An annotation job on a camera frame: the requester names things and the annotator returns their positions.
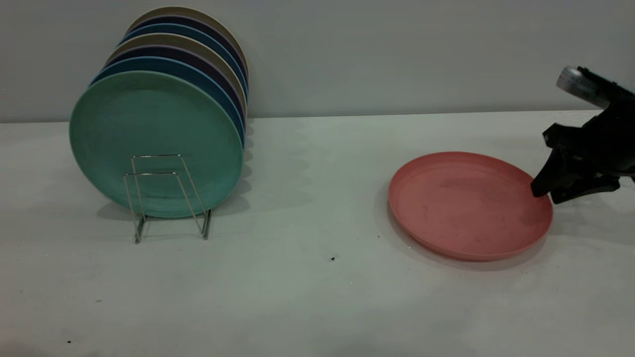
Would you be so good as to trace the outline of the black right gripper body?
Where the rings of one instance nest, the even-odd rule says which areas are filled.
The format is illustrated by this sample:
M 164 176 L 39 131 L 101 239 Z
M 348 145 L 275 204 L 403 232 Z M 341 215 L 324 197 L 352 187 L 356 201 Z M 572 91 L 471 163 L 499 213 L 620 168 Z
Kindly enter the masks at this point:
M 552 124 L 543 138 L 557 156 L 556 170 L 633 178 L 634 117 L 634 97 L 624 96 L 580 127 Z

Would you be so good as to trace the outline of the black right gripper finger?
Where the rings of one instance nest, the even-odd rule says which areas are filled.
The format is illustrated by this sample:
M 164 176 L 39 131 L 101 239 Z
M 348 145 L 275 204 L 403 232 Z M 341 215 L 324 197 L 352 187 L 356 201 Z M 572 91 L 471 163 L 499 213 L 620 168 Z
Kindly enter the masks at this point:
M 562 196 L 577 180 L 575 162 L 562 148 L 553 148 L 549 158 L 531 183 L 531 192 L 534 197 L 542 197 L 547 194 Z
M 551 190 L 551 199 L 554 204 L 558 205 L 583 196 L 602 192 L 613 192 L 620 187 L 618 177 L 581 178 Z

